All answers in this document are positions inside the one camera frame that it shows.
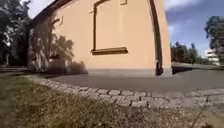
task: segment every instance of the dry grass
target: dry grass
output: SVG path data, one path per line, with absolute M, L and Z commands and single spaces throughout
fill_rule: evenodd
M 127 108 L 0 74 L 1 128 L 187 128 L 197 110 Z

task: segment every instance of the white building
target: white building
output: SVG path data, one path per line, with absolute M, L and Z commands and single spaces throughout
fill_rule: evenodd
M 220 48 L 219 50 L 209 49 L 205 51 L 205 56 L 211 61 L 214 65 L 220 66 L 220 59 L 219 55 L 224 56 L 224 48 Z

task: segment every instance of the stone edging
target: stone edging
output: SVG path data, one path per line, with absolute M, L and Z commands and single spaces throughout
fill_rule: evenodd
M 224 89 L 210 89 L 187 93 L 150 93 L 80 87 L 34 75 L 25 76 L 25 78 L 34 83 L 49 86 L 59 91 L 116 103 L 121 106 L 177 108 L 201 107 L 224 103 Z

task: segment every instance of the building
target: building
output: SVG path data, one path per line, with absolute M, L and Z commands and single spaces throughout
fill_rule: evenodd
M 75 74 L 170 75 L 163 0 L 55 0 L 31 23 L 29 67 Z
M 215 49 L 209 49 L 205 51 L 205 56 L 211 61 L 214 65 L 220 66 L 219 56 L 224 56 L 224 48 L 220 48 L 218 51 Z

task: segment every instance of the roof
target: roof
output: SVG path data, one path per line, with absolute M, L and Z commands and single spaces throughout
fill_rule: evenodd
M 66 5 L 72 0 L 55 0 L 46 8 L 43 9 L 30 23 L 31 27 L 35 26 L 39 21 L 45 19 L 49 15 L 51 15 L 55 10 L 59 9 L 60 7 Z

